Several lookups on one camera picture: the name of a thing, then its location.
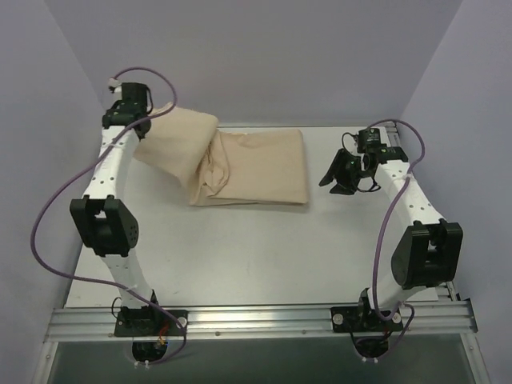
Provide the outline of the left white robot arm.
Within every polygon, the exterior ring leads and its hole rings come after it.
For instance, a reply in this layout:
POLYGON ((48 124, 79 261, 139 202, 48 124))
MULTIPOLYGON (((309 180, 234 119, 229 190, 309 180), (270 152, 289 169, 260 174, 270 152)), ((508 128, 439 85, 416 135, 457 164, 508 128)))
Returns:
POLYGON ((139 225, 123 202, 129 165, 150 123, 125 128, 148 115, 148 86, 124 82, 113 86, 114 104, 102 117, 102 140, 91 181, 83 196, 70 203, 70 213, 83 245, 105 263, 119 284, 121 308, 135 312, 133 327, 143 335, 155 334, 162 324, 154 290, 146 282, 135 247, 139 225))

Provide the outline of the beige wrapping cloth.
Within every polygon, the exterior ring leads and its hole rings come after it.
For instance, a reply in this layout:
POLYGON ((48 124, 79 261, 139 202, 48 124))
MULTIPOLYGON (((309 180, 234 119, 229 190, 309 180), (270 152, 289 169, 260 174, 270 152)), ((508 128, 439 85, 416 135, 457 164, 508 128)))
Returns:
POLYGON ((155 110, 152 118, 134 156, 176 177, 190 205, 308 203, 299 129, 229 133, 215 116, 179 107, 155 110))

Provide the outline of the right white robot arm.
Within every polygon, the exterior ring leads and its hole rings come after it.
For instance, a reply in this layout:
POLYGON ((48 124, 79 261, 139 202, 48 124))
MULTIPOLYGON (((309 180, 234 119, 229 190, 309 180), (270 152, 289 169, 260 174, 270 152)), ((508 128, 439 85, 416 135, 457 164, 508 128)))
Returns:
POLYGON ((454 279, 462 248, 463 229, 447 221, 429 201, 414 168, 424 159, 426 148, 409 160, 403 148, 389 146, 382 139, 383 121, 377 121, 353 135, 355 152, 338 150, 320 186, 331 194, 354 195, 361 180, 372 181, 369 192, 383 191, 390 200, 377 237, 371 284, 362 296, 367 302, 355 311, 356 323, 373 330, 389 321, 413 295, 454 279), (389 269, 378 275, 382 243, 392 214, 397 214, 403 234, 390 258, 389 269))

